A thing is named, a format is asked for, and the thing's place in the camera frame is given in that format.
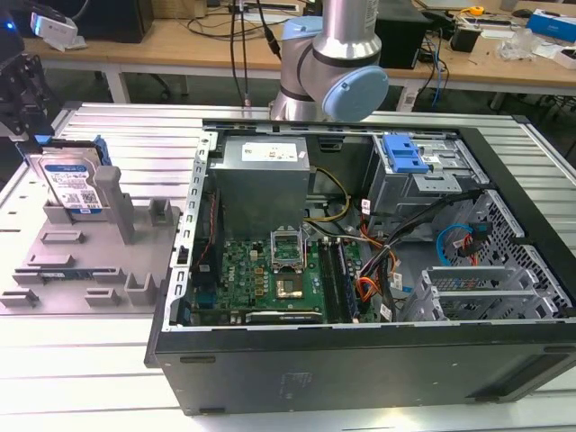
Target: computer tower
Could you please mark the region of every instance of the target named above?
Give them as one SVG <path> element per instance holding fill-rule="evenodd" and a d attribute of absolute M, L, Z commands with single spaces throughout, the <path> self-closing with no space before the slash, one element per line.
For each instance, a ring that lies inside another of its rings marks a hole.
<path fill-rule="evenodd" d="M 380 66 L 413 69 L 429 25 L 410 0 L 380 0 L 375 29 L 382 41 Z"/>
<path fill-rule="evenodd" d="M 65 16 L 72 17 L 85 0 L 38 0 Z M 22 36 L 31 37 L 30 13 L 14 13 Z M 151 0 L 91 1 L 85 13 L 76 20 L 78 34 L 87 40 L 140 43 L 154 21 Z"/>

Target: floor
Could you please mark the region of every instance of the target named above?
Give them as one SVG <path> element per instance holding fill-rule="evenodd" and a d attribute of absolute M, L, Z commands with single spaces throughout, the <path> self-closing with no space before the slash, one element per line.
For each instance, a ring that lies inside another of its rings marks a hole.
<path fill-rule="evenodd" d="M 176 76 L 163 76 L 172 89 L 168 101 L 163 101 L 161 86 L 148 75 L 127 75 L 130 97 L 135 104 L 213 104 L 237 105 L 238 94 L 231 78 L 211 76 L 191 76 L 188 78 L 190 94 L 180 95 Z M 81 100 L 84 102 L 110 102 L 105 80 L 99 80 L 92 72 L 85 71 L 47 71 L 49 86 L 61 101 Z M 274 80 L 249 80 L 249 93 L 253 106 L 267 106 L 275 98 L 278 84 Z M 394 110 L 400 97 L 401 89 L 392 87 L 381 110 Z M 415 111 L 430 112 L 433 90 L 426 90 L 418 100 Z M 489 107 L 493 93 L 446 90 L 443 92 L 436 111 L 441 113 L 478 113 L 494 114 Z M 537 107 L 539 96 L 509 95 L 499 113 L 525 115 L 547 137 L 562 155 L 571 149 L 576 139 L 576 112 L 567 109 L 558 110 L 554 102 L 543 103 Z M 3 157 L 0 157 L 0 187 L 19 165 L 19 155 L 11 148 L 10 143 L 2 146 Z M 576 165 L 576 150 L 571 151 L 568 159 Z"/>

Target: ram slot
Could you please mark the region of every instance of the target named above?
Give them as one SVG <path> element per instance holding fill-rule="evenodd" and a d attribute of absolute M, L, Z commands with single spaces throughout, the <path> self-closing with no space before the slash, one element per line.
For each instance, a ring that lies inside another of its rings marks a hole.
<path fill-rule="evenodd" d="M 350 277 L 350 273 L 348 272 L 348 267 L 346 265 L 344 247 L 341 243 L 336 244 L 336 246 L 337 287 L 338 291 L 341 293 L 340 298 L 343 298 L 347 305 L 346 318 L 349 320 L 347 322 L 352 322 L 352 318 L 356 318 L 360 312 L 358 311 L 358 303 L 356 302 L 356 293 L 354 286 L 352 285 L 352 278 Z"/>
<path fill-rule="evenodd" d="M 320 278 L 324 291 L 324 306 L 328 323 L 339 322 L 340 307 L 338 305 L 338 288 L 332 269 L 331 250 L 329 245 L 322 240 L 318 240 L 318 259 L 320 268 Z"/>
<path fill-rule="evenodd" d="M 348 305 L 347 286 L 350 284 L 350 279 L 347 278 L 346 261 L 343 261 L 344 256 L 341 255 L 340 243 L 333 242 L 330 245 L 330 263 L 332 264 L 332 277 L 334 278 L 334 286 L 338 298 L 338 307 L 340 310 L 341 322 L 352 322 L 352 314 Z"/>

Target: motherboard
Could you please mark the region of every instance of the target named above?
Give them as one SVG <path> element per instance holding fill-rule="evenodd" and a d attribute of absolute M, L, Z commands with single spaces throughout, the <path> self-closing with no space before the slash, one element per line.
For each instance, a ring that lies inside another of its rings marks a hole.
<path fill-rule="evenodd" d="M 220 280 L 215 289 L 194 291 L 192 318 L 232 325 L 352 322 L 359 315 L 352 282 L 361 266 L 355 242 L 284 234 L 270 241 L 227 240 Z"/>

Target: white box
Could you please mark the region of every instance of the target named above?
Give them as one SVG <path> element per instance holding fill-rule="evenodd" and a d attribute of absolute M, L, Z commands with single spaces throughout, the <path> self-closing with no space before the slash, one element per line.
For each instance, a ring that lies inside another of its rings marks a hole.
<path fill-rule="evenodd" d="M 576 69 L 576 49 L 561 49 L 553 57 L 553 60 L 565 68 Z"/>

